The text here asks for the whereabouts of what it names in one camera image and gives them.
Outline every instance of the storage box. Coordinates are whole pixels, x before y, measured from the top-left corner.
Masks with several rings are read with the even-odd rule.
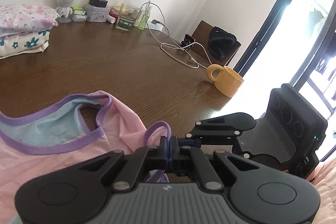
[[[84,9],[87,15],[86,21],[91,22],[106,22],[107,15],[110,11],[110,8],[95,7],[91,4],[86,4]]]
[[[71,20],[73,22],[83,22],[83,21],[86,21],[86,15],[71,14],[71,15],[69,15],[69,18],[71,18]]]
[[[73,6],[71,9],[75,15],[85,15],[85,10],[83,8]]]

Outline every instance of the wooden chair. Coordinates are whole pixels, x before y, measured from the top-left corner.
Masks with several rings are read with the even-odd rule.
[[[238,51],[241,44],[236,41],[233,46],[231,47],[230,52],[228,52],[225,56],[225,58],[221,61],[215,59],[212,57],[208,50],[208,42],[209,42],[209,34],[211,30],[213,29],[213,26],[209,25],[208,23],[204,22],[203,20],[198,24],[196,30],[194,31],[192,37],[198,42],[199,44],[202,44],[205,50],[207,51],[207,54],[213,64],[218,64],[221,66],[227,66],[231,59],[235,56],[236,52]],[[199,56],[204,58],[205,60],[208,60],[204,50],[201,48],[201,46],[194,44],[193,47],[191,47],[191,50],[195,53],[197,53]]]

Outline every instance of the small bottle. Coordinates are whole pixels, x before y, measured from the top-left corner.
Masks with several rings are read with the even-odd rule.
[[[138,29],[140,29],[140,30],[144,30],[145,29],[145,26],[147,24],[147,20],[149,19],[149,16],[151,14],[151,10],[152,10],[151,6],[148,6],[146,8],[146,12],[142,16],[142,19],[141,19],[141,21],[139,23]]]
[[[140,21],[141,21],[143,15],[144,15],[144,13],[145,13],[144,10],[139,11],[138,17],[136,18],[136,20],[133,23],[134,27],[139,27]]]

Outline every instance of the metal screw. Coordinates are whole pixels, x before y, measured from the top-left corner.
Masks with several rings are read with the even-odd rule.
[[[127,190],[130,187],[129,183],[126,181],[118,181],[113,184],[113,188],[116,190]]]
[[[217,181],[209,181],[205,184],[205,188],[208,190],[219,190],[222,188],[222,184]]]

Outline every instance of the glass cup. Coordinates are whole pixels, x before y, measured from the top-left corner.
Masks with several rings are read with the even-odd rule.
[[[140,8],[122,3],[115,28],[123,32],[128,32],[137,19],[139,11]]]

